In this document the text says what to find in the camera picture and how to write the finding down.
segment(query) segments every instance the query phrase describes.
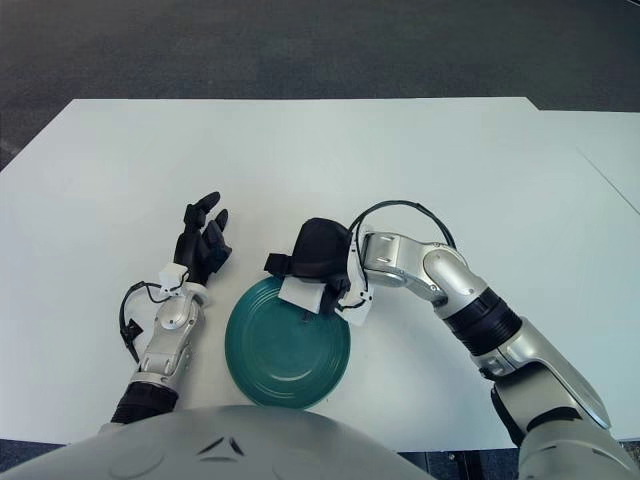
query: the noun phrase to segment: white table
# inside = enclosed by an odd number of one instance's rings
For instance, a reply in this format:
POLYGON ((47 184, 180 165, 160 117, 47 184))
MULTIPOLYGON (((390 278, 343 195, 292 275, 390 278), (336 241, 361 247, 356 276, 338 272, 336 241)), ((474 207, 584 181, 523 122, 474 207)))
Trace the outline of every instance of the white table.
MULTIPOLYGON (((155 280, 185 205, 216 189, 234 252, 209 284, 178 408, 249 403, 224 330, 269 252, 290 251, 312 216, 348 224, 407 198, 593 383, 614 435, 640 436, 640 217, 551 130, 524 99, 72 102, 0 174, 0 437, 73 442, 109 420, 134 367, 122 295, 155 280)), ((440 239, 408 209, 370 223, 440 239)), ((312 411, 400 451, 511 446, 490 383, 430 306, 376 293, 344 378, 312 411)), ((153 312, 132 302, 145 335, 153 312)))

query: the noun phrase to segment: wire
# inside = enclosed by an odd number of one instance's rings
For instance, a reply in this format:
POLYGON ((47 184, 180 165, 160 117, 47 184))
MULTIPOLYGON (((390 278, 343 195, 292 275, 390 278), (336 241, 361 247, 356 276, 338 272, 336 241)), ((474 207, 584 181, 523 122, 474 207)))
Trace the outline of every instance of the wire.
POLYGON ((453 249, 456 248, 456 242, 453 239, 453 235, 451 234, 447 226, 438 217, 436 217, 436 215, 431 210, 427 209, 423 205, 416 202, 410 202, 409 200, 385 200, 383 202, 376 203, 375 205, 372 205, 371 207, 367 208, 364 212, 362 212, 360 215, 358 215, 356 219, 351 223, 351 226, 349 226, 350 233, 353 233, 354 228, 356 229, 355 231, 356 251, 358 254, 358 260, 360 261, 360 269, 362 271, 362 276, 364 277, 365 289, 367 291, 369 290, 369 279, 367 278, 367 272, 364 269, 364 258, 362 257, 362 252, 360 248, 360 227, 362 225, 362 222, 366 218, 366 216, 369 215, 370 213, 375 212, 376 210, 380 210, 381 208, 391 207, 394 205, 405 205, 407 207, 415 208, 423 215, 426 215, 427 217, 429 217, 431 220, 435 222, 435 224, 438 226, 438 228, 442 232, 442 235, 444 236, 444 239, 447 242, 447 245, 449 245, 453 249))
MULTIPOLYGON (((182 278, 180 279, 180 285, 170 288, 169 291, 175 292, 176 290, 182 288, 188 275, 189 275, 189 269, 187 269, 182 274, 182 278)), ((120 311, 118 314, 118 324, 120 326, 120 336, 122 337, 122 341, 124 342, 125 347, 127 347, 127 350, 129 351, 133 359, 136 361, 136 363, 140 362, 140 357, 138 356, 138 352, 136 351, 133 341, 140 333, 142 333, 142 328, 137 323, 135 323, 133 319, 129 319, 129 325, 126 324, 124 319, 124 309, 129 297, 134 292, 140 290, 143 287, 147 290, 147 296, 149 297, 149 300, 151 300, 153 303, 164 303, 173 297, 173 295, 168 295, 165 298, 156 300, 155 298, 153 298, 153 295, 151 295, 151 289, 149 287, 154 287, 159 289, 159 288, 162 288, 162 286, 157 283, 151 283, 151 282, 145 282, 145 281, 141 281, 134 285, 131 285, 129 287, 129 290, 127 290, 127 293, 125 293, 124 298, 120 303, 120 311)))

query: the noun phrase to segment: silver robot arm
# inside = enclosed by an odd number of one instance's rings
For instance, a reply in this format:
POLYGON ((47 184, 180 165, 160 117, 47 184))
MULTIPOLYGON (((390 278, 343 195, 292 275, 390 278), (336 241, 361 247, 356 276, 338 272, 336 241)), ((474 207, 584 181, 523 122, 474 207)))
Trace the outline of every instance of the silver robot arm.
POLYGON ((520 478, 640 478, 609 434, 609 416, 589 382, 456 250, 373 233, 364 270, 373 284, 406 287, 431 302, 480 373, 495 382, 494 407, 521 447, 520 478))

